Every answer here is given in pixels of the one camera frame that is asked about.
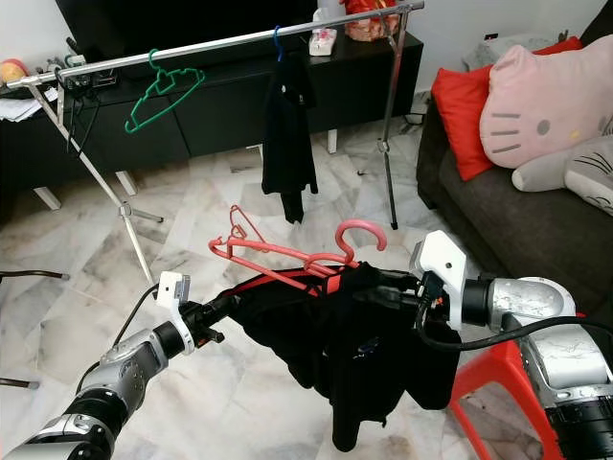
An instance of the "clothes drying rack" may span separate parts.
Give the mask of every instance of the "clothes drying rack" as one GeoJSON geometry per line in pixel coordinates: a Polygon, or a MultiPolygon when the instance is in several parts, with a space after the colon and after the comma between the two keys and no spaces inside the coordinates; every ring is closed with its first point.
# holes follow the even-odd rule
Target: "clothes drying rack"
{"type": "MultiPolygon", "coordinates": [[[[357,14],[349,14],[341,17],[337,17],[328,21],[317,21],[317,22],[308,22],[305,24],[299,24],[295,26],[283,27],[277,29],[277,36],[285,36],[285,35],[295,35],[302,34],[304,32],[313,31],[315,29],[321,29],[325,27],[339,26],[342,24],[347,24],[353,21],[360,21],[363,19],[370,18],[383,18],[385,16],[389,16],[390,14],[398,14],[400,16],[399,20],[399,30],[397,39],[394,40],[392,34],[387,27],[387,23],[382,21],[384,27],[386,27],[386,32],[388,35],[388,41],[394,50],[394,61],[392,64],[392,72],[390,77],[390,85],[387,95],[387,103],[385,106],[384,113],[384,123],[383,123],[383,132],[381,138],[378,140],[377,148],[379,152],[383,156],[383,161],[385,164],[385,174],[387,180],[387,191],[388,191],[388,199],[389,199],[389,210],[391,216],[391,225],[393,229],[397,229],[397,216],[396,216],[396,204],[394,202],[394,189],[392,184],[392,175],[390,171],[390,158],[389,151],[390,147],[388,144],[388,138],[390,133],[390,123],[392,118],[392,110],[394,108],[394,99],[396,98],[397,93],[397,82],[398,75],[400,71],[400,64],[402,62],[402,51],[404,48],[404,37],[406,35],[406,27],[408,24],[409,14],[413,10],[421,10],[423,9],[424,2],[416,1],[416,2],[407,2],[407,1],[398,1],[397,5],[389,8],[384,8],[380,10],[366,11],[357,14]]],[[[204,43],[197,43],[194,45],[181,46],[177,48],[169,48],[167,50],[161,50],[155,53],[155,60],[162,60],[167,58],[176,58],[179,56],[192,55],[195,53],[203,53],[206,51],[216,50],[220,48],[227,48],[231,46],[241,45],[244,43],[250,43],[255,41],[262,40],[272,40],[275,35],[274,30],[264,31],[264,32],[256,32],[253,34],[245,34],[245,35],[237,35],[229,38],[222,38],[219,40],[207,41],[204,43]]],[[[57,95],[57,111],[51,107],[49,102],[43,97],[42,93],[38,89],[40,84],[55,81],[57,78],[69,79],[71,77],[77,77],[79,75],[90,74],[92,72],[100,72],[104,70],[117,69],[121,67],[127,67],[129,65],[141,64],[149,61],[149,53],[143,53],[141,55],[135,55],[130,57],[119,57],[115,59],[103,60],[100,62],[93,62],[91,64],[85,64],[79,67],[73,67],[69,69],[63,69],[57,72],[57,74],[53,72],[47,72],[44,74],[32,75],[28,77],[24,77],[20,80],[11,81],[8,83],[9,88],[19,88],[19,87],[27,87],[30,92],[33,94],[34,98],[42,105],[45,113],[52,121],[52,123],[56,126],[59,133],[63,136],[66,141],[70,140],[73,148],[79,152],[79,160],[83,163],[85,168],[94,176],[96,181],[102,187],[104,192],[108,195],[108,197],[113,201],[113,203],[118,207],[119,215],[124,220],[125,228],[127,230],[127,234],[130,237],[132,245],[134,246],[134,251],[138,257],[141,268],[143,269],[147,281],[150,285],[154,284],[153,278],[151,277],[151,272],[149,270],[147,261],[145,259],[145,255],[143,254],[143,249],[139,244],[138,238],[136,236],[136,232],[134,231],[134,226],[132,225],[131,216],[136,216],[144,219],[152,219],[158,222],[162,222],[163,218],[145,213],[143,211],[139,211],[137,209],[132,208],[127,201],[121,201],[119,197],[115,194],[110,185],[104,180],[102,175],[98,172],[96,167],[89,160],[81,145],[72,137],[63,123],[63,110],[64,110],[64,91],[61,85],[58,88],[57,95]]]]}

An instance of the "dark gray sofa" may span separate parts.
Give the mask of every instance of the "dark gray sofa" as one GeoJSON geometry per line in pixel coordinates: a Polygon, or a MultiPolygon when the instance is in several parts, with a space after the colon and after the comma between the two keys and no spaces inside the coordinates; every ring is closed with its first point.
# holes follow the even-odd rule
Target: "dark gray sofa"
{"type": "MultiPolygon", "coordinates": [[[[613,0],[581,41],[608,34],[613,0]]],[[[613,326],[613,218],[567,190],[519,192],[511,173],[495,167],[464,182],[431,103],[418,161],[421,199],[439,210],[485,271],[557,281],[571,291],[578,311],[613,326]]]]}

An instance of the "black garment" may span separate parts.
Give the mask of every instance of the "black garment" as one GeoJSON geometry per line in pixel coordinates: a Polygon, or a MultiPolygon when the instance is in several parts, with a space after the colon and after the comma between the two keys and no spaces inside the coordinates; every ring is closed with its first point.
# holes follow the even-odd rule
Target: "black garment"
{"type": "MultiPolygon", "coordinates": [[[[321,283],[304,272],[294,273],[307,285],[321,283]]],[[[406,280],[392,280],[363,263],[342,272],[336,292],[315,298],[278,281],[253,287],[262,278],[225,292],[242,299],[232,318],[254,340],[272,348],[304,388],[314,387],[329,399],[332,439],[339,450],[353,449],[361,421],[385,423],[405,390],[425,409],[449,403],[459,353],[438,352],[421,342],[413,330],[414,312],[352,297],[381,285],[401,288],[398,284],[406,280]]],[[[445,324],[429,323],[426,330],[441,341],[460,341],[445,324]]]]}
{"type": "Polygon", "coordinates": [[[277,63],[266,96],[261,189],[267,195],[281,194],[291,223],[302,222],[305,186],[317,193],[307,123],[307,109],[313,106],[315,96],[301,58],[285,57],[277,63]]]}

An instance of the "red bag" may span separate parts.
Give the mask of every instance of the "red bag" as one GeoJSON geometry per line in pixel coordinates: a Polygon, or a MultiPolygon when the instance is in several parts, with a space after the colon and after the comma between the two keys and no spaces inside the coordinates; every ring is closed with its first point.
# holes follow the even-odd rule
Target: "red bag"
{"type": "MultiPolygon", "coordinates": [[[[380,8],[390,8],[396,5],[396,0],[340,0],[345,4],[347,14],[358,12],[371,12],[380,8]]],[[[398,15],[390,14],[383,20],[387,23],[392,34],[398,30],[398,15]]],[[[345,33],[357,41],[374,41],[387,36],[385,27],[377,17],[351,22],[345,26],[345,33]]]]}

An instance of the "white tile floor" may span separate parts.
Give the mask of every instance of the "white tile floor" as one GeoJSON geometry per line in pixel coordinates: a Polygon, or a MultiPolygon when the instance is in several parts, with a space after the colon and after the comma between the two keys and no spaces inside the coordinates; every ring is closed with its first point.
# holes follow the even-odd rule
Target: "white tile floor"
{"type": "MultiPolygon", "coordinates": [[[[191,298],[202,301],[254,273],[213,255],[210,239],[229,232],[228,210],[238,203],[271,242],[305,252],[338,252],[334,230],[344,219],[379,222],[389,246],[379,253],[371,236],[353,231],[356,257],[382,268],[406,269],[415,243],[444,222],[417,196],[418,128],[395,121],[390,142],[400,228],[389,230],[384,182],[376,158],[380,124],[339,131],[338,152],[327,136],[313,137],[319,195],[304,193],[305,219],[290,225],[277,196],[261,193],[258,151],[196,157],[156,171],[135,172],[132,205],[164,216],[157,224],[135,219],[154,274],[176,270],[192,277],[191,298]],[[358,175],[366,168],[375,172],[358,175]]],[[[116,179],[109,177],[120,190],[116,179]]],[[[12,449],[60,414],[79,377],[107,349],[147,287],[117,210],[93,180],[55,189],[60,210],[50,212],[24,194],[0,230],[0,268],[46,268],[70,281],[5,279],[0,285],[0,376],[39,380],[35,391],[0,387],[0,443],[12,449]]],[[[267,257],[274,267],[291,261],[267,257]]],[[[472,264],[470,273],[476,275],[472,264]]],[[[145,303],[128,332],[166,320],[145,303]]],[[[476,458],[462,430],[445,411],[424,411],[404,396],[386,428],[363,423],[357,447],[331,443],[331,409],[305,390],[270,350],[240,326],[223,320],[219,345],[178,357],[152,381],[143,407],[116,446],[116,459],[453,459],[476,458]]],[[[466,404],[483,429],[494,458],[535,459],[539,444],[500,392],[486,389],[466,404]]]]}

